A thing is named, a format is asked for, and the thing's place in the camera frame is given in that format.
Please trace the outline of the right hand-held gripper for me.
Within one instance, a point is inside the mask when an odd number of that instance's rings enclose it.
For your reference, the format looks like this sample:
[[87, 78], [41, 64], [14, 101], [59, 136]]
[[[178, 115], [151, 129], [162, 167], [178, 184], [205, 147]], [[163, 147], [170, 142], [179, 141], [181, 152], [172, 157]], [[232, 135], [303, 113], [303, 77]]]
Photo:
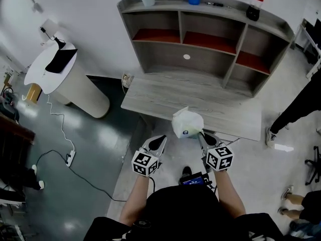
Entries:
[[230, 146], [221, 146], [223, 143], [213, 133], [199, 132], [199, 143], [205, 156], [205, 163], [214, 171], [223, 171], [231, 167], [234, 153]]

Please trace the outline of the person's left forearm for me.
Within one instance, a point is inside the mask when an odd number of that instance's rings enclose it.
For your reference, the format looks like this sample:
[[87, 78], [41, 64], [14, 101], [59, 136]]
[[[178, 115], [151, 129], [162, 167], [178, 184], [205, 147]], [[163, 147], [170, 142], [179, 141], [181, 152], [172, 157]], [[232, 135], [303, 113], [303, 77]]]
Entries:
[[149, 177], [139, 175], [121, 211], [120, 223], [132, 226], [140, 218], [146, 206], [148, 187]]

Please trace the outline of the grey wooden shelf unit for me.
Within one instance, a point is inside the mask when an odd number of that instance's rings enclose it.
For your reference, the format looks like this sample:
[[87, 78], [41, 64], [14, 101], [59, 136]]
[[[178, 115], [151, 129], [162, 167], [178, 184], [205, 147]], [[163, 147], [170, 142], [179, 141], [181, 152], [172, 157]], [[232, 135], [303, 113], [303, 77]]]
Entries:
[[294, 39], [287, 21], [265, 10], [252, 21], [246, 16], [248, 5], [237, 0], [200, 0], [199, 5], [155, 0], [151, 7], [142, 0], [121, 0], [117, 7], [145, 73], [207, 72], [219, 78], [223, 88], [240, 82], [252, 96], [271, 77]]

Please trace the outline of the black office chair base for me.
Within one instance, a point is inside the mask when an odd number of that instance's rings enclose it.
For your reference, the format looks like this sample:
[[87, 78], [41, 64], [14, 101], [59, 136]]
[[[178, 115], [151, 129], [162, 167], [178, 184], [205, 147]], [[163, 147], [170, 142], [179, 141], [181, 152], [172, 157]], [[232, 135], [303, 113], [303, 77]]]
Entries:
[[314, 146], [313, 150], [314, 150], [315, 160], [312, 161], [310, 159], [307, 159], [304, 161], [305, 165], [310, 164], [311, 167], [314, 169], [314, 173], [313, 173], [311, 179], [309, 181], [305, 182], [305, 186], [310, 185], [313, 180], [315, 181], [315, 183], [318, 183], [321, 179], [321, 153], [319, 152], [318, 146]]

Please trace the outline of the black computer monitor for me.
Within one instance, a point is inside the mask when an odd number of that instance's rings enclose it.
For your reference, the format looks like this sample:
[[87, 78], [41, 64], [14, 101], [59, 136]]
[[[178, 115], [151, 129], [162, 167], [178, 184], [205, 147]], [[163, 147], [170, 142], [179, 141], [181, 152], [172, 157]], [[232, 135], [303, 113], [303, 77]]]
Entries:
[[318, 48], [321, 49], [321, 21], [317, 19], [314, 26], [307, 22], [305, 29], [313, 41], [317, 44]]

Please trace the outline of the black device with blue screen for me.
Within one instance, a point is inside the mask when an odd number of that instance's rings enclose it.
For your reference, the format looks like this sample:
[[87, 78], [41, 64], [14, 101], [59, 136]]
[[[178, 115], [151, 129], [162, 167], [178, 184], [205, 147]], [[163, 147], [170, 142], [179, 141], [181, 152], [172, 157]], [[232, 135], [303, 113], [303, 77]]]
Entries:
[[202, 174], [202, 172], [198, 172], [186, 177], [182, 177], [179, 180], [181, 185], [206, 185], [209, 180], [208, 174]]

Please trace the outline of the brown wooden box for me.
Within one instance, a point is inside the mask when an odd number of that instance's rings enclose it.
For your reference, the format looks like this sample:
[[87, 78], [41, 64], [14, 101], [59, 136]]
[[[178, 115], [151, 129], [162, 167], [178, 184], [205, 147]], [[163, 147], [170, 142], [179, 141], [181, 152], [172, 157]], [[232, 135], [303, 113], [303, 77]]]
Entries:
[[41, 93], [42, 93], [41, 87], [39, 85], [33, 83], [28, 91], [26, 98], [28, 101], [31, 101], [36, 104], [38, 102], [38, 99], [39, 99]]

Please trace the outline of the white round pedestal table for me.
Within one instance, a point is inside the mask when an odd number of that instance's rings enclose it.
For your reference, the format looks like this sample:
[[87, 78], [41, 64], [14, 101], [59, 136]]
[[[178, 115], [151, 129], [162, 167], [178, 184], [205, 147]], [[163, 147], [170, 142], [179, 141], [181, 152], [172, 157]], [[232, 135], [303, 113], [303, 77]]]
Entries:
[[110, 101], [86, 76], [78, 63], [77, 54], [60, 73], [51, 73], [45, 69], [57, 51], [57, 43], [44, 49], [28, 69], [24, 84], [35, 83], [40, 86], [44, 94], [59, 94], [92, 117], [104, 117], [109, 111]]

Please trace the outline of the white plastic tissues pack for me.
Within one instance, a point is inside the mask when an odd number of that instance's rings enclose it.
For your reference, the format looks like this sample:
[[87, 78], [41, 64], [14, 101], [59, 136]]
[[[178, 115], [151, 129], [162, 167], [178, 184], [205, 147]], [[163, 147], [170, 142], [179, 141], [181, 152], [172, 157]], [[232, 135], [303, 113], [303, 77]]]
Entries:
[[198, 113], [189, 111], [187, 106], [173, 114], [172, 127], [179, 139], [189, 138], [203, 133], [204, 120]]

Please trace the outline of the white power strip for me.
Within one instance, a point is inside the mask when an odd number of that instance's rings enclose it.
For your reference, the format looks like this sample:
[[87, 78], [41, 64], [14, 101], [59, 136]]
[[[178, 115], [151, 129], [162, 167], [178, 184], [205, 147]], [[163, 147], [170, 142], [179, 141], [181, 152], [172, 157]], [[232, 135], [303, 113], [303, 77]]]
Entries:
[[76, 154], [75, 150], [72, 150], [69, 154], [66, 155], [66, 156], [67, 156], [67, 157], [66, 157], [66, 165], [67, 165], [68, 167], [71, 166], [75, 154]]

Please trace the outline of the cola bottle with red label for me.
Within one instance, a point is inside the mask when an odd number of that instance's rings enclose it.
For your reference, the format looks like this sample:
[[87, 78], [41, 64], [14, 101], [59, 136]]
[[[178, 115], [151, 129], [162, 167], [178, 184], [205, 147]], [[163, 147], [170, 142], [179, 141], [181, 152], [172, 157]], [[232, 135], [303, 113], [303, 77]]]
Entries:
[[264, 0], [249, 0], [249, 6], [246, 11], [246, 16], [252, 21], [258, 21], [260, 17], [260, 10]]

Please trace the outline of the person's right forearm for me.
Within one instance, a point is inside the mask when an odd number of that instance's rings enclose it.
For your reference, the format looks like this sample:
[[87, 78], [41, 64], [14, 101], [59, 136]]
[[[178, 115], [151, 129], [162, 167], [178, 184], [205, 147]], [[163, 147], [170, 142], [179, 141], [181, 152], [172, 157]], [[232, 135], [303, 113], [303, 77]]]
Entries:
[[215, 171], [214, 175], [220, 204], [233, 218], [245, 215], [244, 204], [236, 192], [227, 171]]

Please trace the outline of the white office table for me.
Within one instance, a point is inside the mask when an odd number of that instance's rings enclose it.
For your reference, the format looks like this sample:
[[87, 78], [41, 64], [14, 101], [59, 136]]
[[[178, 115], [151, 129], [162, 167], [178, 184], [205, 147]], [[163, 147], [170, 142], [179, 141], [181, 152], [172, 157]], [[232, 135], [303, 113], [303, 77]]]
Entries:
[[305, 26], [307, 22], [309, 21], [306, 19], [302, 20], [295, 35], [293, 45], [300, 48], [303, 53], [308, 50], [309, 46], [312, 46], [312, 51], [315, 51], [314, 59], [312, 60], [313, 67], [306, 74], [306, 78], [310, 80], [312, 76], [321, 68], [321, 49], [318, 48], [317, 44], [313, 41], [309, 33], [306, 31]]

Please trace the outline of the white shade table lamp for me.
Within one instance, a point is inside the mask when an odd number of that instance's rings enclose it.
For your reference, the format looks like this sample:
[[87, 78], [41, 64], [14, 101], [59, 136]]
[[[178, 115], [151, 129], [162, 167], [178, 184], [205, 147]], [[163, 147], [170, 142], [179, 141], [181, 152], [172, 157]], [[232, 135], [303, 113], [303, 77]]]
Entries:
[[50, 19], [47, 19], [39, 28], [40, 35], [44, 42], [49, 40], [55, 41], [58, 44], [59, 50], [62, 50], [66, 43], [64, 41], [59, 40], [56, 37], [56, 33], [59, 30], [59, 26]]

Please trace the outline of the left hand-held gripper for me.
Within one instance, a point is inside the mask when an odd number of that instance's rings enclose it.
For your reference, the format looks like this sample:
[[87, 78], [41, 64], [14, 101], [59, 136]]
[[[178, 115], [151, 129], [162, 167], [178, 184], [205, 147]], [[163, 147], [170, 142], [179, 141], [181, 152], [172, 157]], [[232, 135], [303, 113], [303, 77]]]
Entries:
[[133, 172], [144, 177], [154, 173], [161, 165], [161, 155], [164, 152], [166, 142], [166, 135], [147, 139], [143, 147], [134, 153], [131, 161]]

